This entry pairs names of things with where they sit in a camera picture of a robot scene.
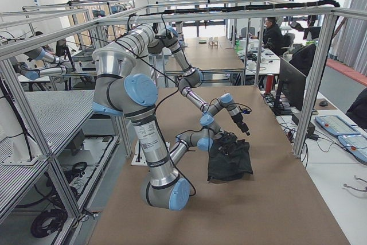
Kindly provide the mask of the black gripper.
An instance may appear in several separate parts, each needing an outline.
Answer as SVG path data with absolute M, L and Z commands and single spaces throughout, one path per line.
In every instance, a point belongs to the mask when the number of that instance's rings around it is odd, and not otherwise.
M 237 142 L 237 136 L 232 132 L 223 132 L 216 142 L 219 151 L 232 151 Z
M 233 122 L 238 126 L 238 128 L 246 134 L 246 136 L 250 136 L 250 132 L 248 131 L 248 126 L 245 122 L 243 122 L 242 113 L 238 113 L 236 115 L 231 116 Z

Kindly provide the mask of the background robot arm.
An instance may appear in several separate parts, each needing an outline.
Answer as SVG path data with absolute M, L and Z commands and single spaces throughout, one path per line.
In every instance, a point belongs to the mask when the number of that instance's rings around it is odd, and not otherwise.
M 31 68 L 25 62 L 12 61 L 11 64 L 16 73 L 30 80 L 36 80 L 43 76 L 62 76 L 75 71 L 75 66 L 70 60 L 64 60 L 38 47 L 24 53 L 28 58 L 35 61 L 43 61 L 45 66 Z

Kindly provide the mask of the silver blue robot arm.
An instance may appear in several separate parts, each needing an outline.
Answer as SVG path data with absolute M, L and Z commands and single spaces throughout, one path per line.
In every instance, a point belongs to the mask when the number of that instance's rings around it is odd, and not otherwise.
M 203 114 L 209 115 L 211 118 L 223 108 L 226 109 L 241 132 L 250 135 L 247 124 L 243 122 L 243 113 L 233 100 L 231 94 L 223 94 L 221 97 L 215 99 L 215 104 L 210 104 L 205 102 L 193 91 L 193 88 L 203 81 L 204 74 L 200 69 L 193 67 L 188 62 L 186 54 L 179 42 L 177 31 L 166 25 L 165 28 L 162 29 L 160 35 L 161 38 L 158 39 L 158 42 L 154 46 L 149 47 L 149 51 L 152 53 L 153 49 L 163 49 L 164 47 L 170 49 L 183 70 L 183 76 L 177 84 L 180 94 L 198 107 Z
M 145 61 L 148 53 L 170 49 L 183 70 L 177 87 L 179 92 L 200 109 L 202 130 L 178 137 L 173 150 L 159 129 L 156 117 L 158 89 L 153 80 L 143 73 L 133 74 L 137 62 Z M 121 38 L 93 52 L 97 63 L 97 81 L 92 108 L 94 112 L 109 116 L 123 116 L 134 127 L 143 150 L 149 174 L 142 185 L 142 198 L 153 207 L 179 211 L 190 197 L 190 182 L 178 170 L 177 162 L 191 148 L 210 150 L 221 127 L 214 116 L 226 109 L 242 132 L 248 127 L 231 94 L 224 94 L 215 104 L 205 102 L 193 88 L 203 75 L 192 67 L 178 38 L 168 29 L 142 24 Z

